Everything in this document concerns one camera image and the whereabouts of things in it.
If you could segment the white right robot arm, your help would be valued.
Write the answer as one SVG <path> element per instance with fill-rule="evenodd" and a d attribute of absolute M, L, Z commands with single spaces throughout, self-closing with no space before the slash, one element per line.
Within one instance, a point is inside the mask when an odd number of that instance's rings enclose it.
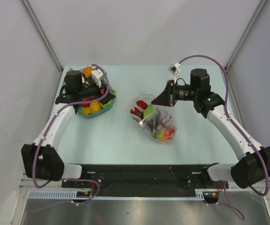
<path fill-rule="evenodd" d="M 179 85 L 168 80 L 164 91 L 153 101 L 153 105 L 173 107 L 177 101 L 192 101 L 197 113 L 212 123 L 233 149 L 238 163 L 212 164 L 201 176 L 201 183 L 212 188 L 218 181 L 233 181 L 245 189 L 270 177 L 270 146 L 263 147 L 255 141 L 237 120 L 227 114 L 225 101 L 211 91 L 207 70 L 193 69 L 190 83 Z"/>

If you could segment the clear zip bag pink dots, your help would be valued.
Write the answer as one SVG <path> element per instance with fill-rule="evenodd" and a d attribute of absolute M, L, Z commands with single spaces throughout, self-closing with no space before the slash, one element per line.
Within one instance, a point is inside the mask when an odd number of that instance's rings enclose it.
<path fill-rule="evenodd" d="M 166 106 L 153 105 L 153 99 L 151 94 L 139 94 L 126 102 L 123 110 L 154 140 L 170 143 L 177 131 L 172 110 Z"/>

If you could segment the purple grape bunch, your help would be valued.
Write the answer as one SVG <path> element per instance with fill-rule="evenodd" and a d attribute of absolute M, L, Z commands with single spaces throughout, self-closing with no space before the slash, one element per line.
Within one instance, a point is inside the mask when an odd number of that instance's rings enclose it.
<path fill-rule="evenodd" d="M 148 129 L 152 133 L 155 133 L 156 131 L 164 128 L 164 125 L 161 121 L 161 116 L 159 114 L 154 115 L 154 116 L 150 116 L 146 121 L 147 121 L 146 125 L 147 125 Z"/>

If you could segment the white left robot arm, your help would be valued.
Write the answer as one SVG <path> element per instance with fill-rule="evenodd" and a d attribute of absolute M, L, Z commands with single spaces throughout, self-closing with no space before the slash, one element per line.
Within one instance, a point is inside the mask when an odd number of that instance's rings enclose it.
<path fill-rule="evenodd" d="M 26 176 L 46 181 L 72 179 L 78 187 L 88 183 L 88 175 L 79 164 L 64 163 L 58 154 L 58 146 L 67 125 L 84 104 L 97 103 L 101 110 L 109 110 L 116 98 L 106 71 L 93 64 L 89 76 L 80 70 L 68 71 L 55 100 L 54 111 L 40 135 L 21 149 Z"/>

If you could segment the green toy leaf vegetable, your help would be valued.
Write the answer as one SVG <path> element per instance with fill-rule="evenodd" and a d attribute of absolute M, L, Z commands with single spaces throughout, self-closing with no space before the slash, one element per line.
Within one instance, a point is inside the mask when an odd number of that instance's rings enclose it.
<path fill-rule="evenodd" d="M 150 115 L 152 115 L 155 111 L 155 106 L 154 105 L 148 105 L 147 108 L 144 110 L 143 116 L 144 118 L 149 117 Z"/>

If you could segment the orange yellow toy peach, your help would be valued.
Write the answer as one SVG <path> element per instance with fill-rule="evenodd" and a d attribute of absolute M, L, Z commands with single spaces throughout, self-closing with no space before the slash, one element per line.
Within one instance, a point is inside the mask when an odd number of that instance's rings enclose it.
<path fill-rule="evenodd" d="M 174 127 L 162 128 L 157 132 L 156 138 L 160 142 L 166 142 L 174 137 L 176 129 Z"/>

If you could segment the red toy lobster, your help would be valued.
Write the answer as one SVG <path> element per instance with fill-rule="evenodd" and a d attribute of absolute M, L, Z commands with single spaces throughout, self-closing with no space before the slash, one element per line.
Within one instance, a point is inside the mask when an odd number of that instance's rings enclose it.
<path fill-rule="evenodd" d="M 148 107 L 148 104 L 143 101 L 143 100 L 137 100 L 136 101 L 136 106 L 133 107 L 131 110 L 130 110 L 130 113 L 132 115 L 135 115 L 135 116 L 138 116 L 138 117 L 143 117 L 143 113 L 145 111 L 145 109 Z"/>

